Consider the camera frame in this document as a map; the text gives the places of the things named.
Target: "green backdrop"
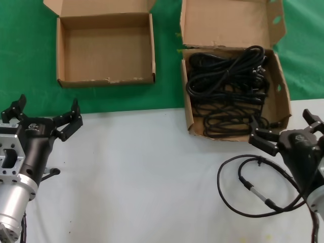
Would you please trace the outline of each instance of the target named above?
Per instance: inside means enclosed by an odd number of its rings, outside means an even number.
[[[292,100],[324,98],[322,0],[284,0],[288,34],[275,47]],[[183,107],[179,36],[181,0],[156,0],[152,9],[156,84],[62,89],[56,83],[56,15],[42,0],[0,0],[0,110],[20,94],[30,116]]]

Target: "cardboard box lid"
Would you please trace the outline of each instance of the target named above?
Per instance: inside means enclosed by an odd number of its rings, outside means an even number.
[[[155,0],[44,0],[60,17],[149,13]]]
[[[183,0],[183,44],[272,48],[285,34],[282,0]]]

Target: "white table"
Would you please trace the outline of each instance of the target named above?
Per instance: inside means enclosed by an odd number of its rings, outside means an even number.
[[[290,129],[306,127],[304,108],[324,118],[324,100],[294,101]],[[310,242],[306,206],[251,219],[229,210],[219,197],[216,173],[222,162],[248,153],[270,158],[248,143],[188,135],[183,109],[83,117],[75,135],[54,145],[48,166],[61,174],[44,181],[27,207],[28,243]],[[280,156],[273,160],[284,166]],[[269,212],[239,182],[238,164],[222,174],[224,195],[239,210]],[[296,196],[266,165],[246,165],[243,173],[281,207]],[[321,227],[319,242],[323,239]]]

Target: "black cable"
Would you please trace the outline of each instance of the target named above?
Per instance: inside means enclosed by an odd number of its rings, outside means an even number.
[[[190,56],[186,90],[194,116],[203,118],[204,136],[247,135],[252,115],[260,128],[270,128],[261,116],[269,90],[262,68],[265,59],[260,46],[245,49],[235,59],[208,53]]]
[[[270,213],[265,213],[265,214],[247,214],[247,213],[243,213],[237,209],[235,209],[234,207],[232,207],[228,202],[227,200],[225,199],[223,193],[222,193],[222,190],[220,188],[220,174],[221,174],[221,171],[223,169],[223,167],[236,160],[236,159],[239,159],[239,158],[249,158],[249,159],[246,159],[243,163],[241,163],[241,165],[239,166],[238,168],[238,178],[240,180],[240,182],[242,182],[242,184],[248,189],[248,190],[251,190],[251,188],[253,187],[253,185],[245,180],[245,178],[241,175],[241,170],[243,168],[243,166],[245,164],[247,164],[248,162],[251,162],[251,161],[257,161],[258,164],[260,165],[261,163],[265,163],[271,167],[273,167],[276,171],[278,171],[282,176],[284,176],[292,185],[293,187],[296,188],[296,190],[298,191],[298,196],[286,207],[284,208],[280,208],[278,206],[275,205],[275,203],[273,201],[271,201],[270,199],[266,199],[264,202],[265,204],[270,207],[271,209],[274,210],[274,212],[270,212]],[[218,170],[218,173],[217,173],[217,189],[218,189],[218,192],[219,192],[219,195],[220,197],[222,198],[223,202],[226,204],[226,206],[231,209],[233,212],[239,214],[239,215],[242,215],[242,216],[245,216],[245,217],[249,217],[249,218],[263,218],[263,217],[269,217],[269,216],[273,216],[273,215],[277,215],[277,214],[281,214],[281,213],[284,213],[284,212],[289,212],[289,211],[292,211],[292,210],[295,210],[299,207],[301,207],[302,205],[305,204],[305,201],[298,203],[298,201],[302,198],[302,195],[309,189],[310,185],[312,184],[312,182],[314,181],[314,178],[317,174],[317,167],[316,167],[316,171],[313,173],[313,175],[311,176],[311,178],[309,179],[309,182],[306,184],[305,188],[303,188],[303,190],[300,190],[298,188],[298,185],[297,183],[293,180],[293,178],[283,169],[281,168],[279,165],[277,165],[276,163],[272,162],[271,160],[269,159],[266,159],[266,158],[263,158],[262,156],[257,156],[257,155],[252,155],[252,154],[245,154],[245,155],[239,155],[239,156],[236,156],[236,157],[233,157],[227,161],[225,161],[219,168]],[[317,243],[317,235],[318,235],[318,229],[319,229],[319,220],[318,220],[318,216],[316,213],[314,213],[308,206],[308,209],[310,211],[310,215],[312,217],[312,222],[313,222],[313,230],[312,230],[312,238],[311,238],[311,243]]]
[[[26,220],[26,212],[21,220],[21,234],[20,234],[20,243],[26,243],[27,241],[27,220]]]
[[[45,181],[45,180],[51,178],[52,176],[59,175],[60,173],[61,173],[61,171],[58,168],[53,168],[53,169],[51,169],[51,172],[48,175],[46,175],[42,178],[41,181]]]

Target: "open cardboard box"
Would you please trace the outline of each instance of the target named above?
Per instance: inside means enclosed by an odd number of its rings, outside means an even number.
[[[44,0],[57,20],[57,80],[63,88],[155,81],[155,0]]]
[[[186,92],[188,59],[196,52],[221,57],[236,57],[253,45],[262,46],[269,58],[265,75],[270,82],[262,116],[287,128],[291,116],[290,96],[277,54],[272,50],[286,33],[282,0],[183,0],[180,26],[184,45],[199,49],[183,50],[182,81],[187,128],[190,134],[203,136],[203,120],[194,117]],[[248,136],[218,140],[248,141]]]

